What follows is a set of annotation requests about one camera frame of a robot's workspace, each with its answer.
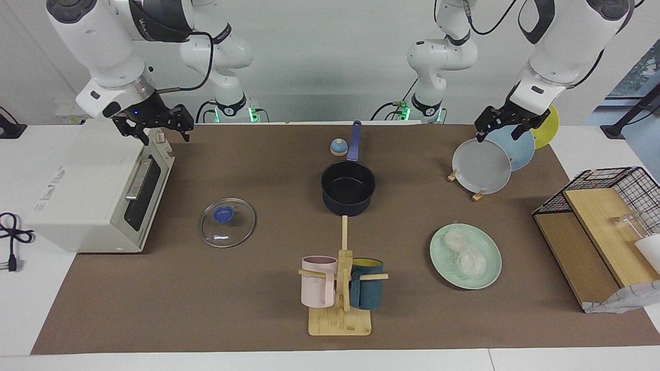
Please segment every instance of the brown tabletop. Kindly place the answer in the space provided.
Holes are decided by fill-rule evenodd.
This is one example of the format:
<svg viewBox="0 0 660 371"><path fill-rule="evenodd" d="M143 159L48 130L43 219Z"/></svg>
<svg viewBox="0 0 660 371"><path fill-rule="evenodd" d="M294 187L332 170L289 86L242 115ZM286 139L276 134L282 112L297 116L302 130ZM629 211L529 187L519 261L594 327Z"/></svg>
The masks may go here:
<svg viewBox="0 0 660 371"><path fill-rule="evenodd" d="M329 145L350 126L198 127L177 156L143 253L78 255L32 354L312 351L658 345L643 310L584 314L532 211L568 181L551 148L478 203L449 183L470 126L366 126L360 161L376 175L369 209L349 222L355 256L385 261L383 306L367 337L311 337L300 260L336 256L341 218L319 179ZM197 231L205 208L239 197L257 213L231 249ZM430 239L453 221L488 233L502 253L490 287L453 287L433 268Z"/></svg>

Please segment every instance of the black pot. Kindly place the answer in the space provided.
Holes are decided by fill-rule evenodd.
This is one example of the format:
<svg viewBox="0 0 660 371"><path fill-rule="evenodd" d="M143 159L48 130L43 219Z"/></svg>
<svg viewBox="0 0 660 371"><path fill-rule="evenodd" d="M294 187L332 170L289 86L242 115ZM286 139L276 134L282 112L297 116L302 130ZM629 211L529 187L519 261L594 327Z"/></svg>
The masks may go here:
<svg viewBox="0 0 660 371"><path fill-rule="evenodd" d="M346 161L330 165L321 176L323 202L337 215L354 217L369 207L376 189L374 173L358 162L362 123L353 123Z"/></svg>

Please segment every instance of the green plate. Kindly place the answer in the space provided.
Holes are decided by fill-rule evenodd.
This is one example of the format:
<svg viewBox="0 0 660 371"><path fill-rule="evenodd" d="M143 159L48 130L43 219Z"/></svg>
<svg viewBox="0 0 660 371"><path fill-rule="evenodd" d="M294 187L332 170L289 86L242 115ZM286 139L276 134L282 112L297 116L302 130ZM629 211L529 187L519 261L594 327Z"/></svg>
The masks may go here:
<svg viewBox="0 0 660 371"><path fill-rule="evenodd" d="M465 234L468 243L486 258L486 272L483 276L471 279L460 272L456 266L458 253L445 244L444 236L451 226L456 225ZM502 271L502 256L497 245L481 229L467 224L450 224L442 227L431 239L431 261L438 273L451 284L469 290L478 290L490 286Z"/></svg>

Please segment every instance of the black metal stand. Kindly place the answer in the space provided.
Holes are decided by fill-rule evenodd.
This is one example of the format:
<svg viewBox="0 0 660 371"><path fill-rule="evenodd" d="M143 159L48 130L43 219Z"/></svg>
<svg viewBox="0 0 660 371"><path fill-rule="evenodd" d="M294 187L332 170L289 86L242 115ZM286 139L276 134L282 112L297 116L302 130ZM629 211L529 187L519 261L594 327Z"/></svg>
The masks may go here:
<svg viewBox="0 0 660 371"><path fill-rule="evenodd" d="M22 123L11 123L5 116L0 115L0 127L4 131L0 134L0 139L18 139L28 126Z"/></svg>
<svg viewBox="0 0 660 371"><path fill-rule="evenodd" d="M660 96L660 84L655 85L653 89L646 94L640 101L633 107L630 108L627 114L625 114L620 120L614 125L601 125L601 130L605 133L605 136L609 139L625 139L621 131L624 127L630 124L630 120L634 119L641 111L643 111L652 101L654 101L658 96Z"/></svg>

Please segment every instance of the plastic bag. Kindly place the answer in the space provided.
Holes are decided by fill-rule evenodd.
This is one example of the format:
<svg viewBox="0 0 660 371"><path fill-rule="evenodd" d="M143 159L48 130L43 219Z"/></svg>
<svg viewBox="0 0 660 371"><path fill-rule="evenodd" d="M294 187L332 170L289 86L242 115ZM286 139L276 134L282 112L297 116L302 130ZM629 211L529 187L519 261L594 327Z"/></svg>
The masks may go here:
<svg viewBox="0 0 660 371"><path fill-rule="evenodd" d="M454 223L444 236L445 243L457 252L456 267L468 278L479 278L486 273L486 258L470 245L465 233Z"/></svg>

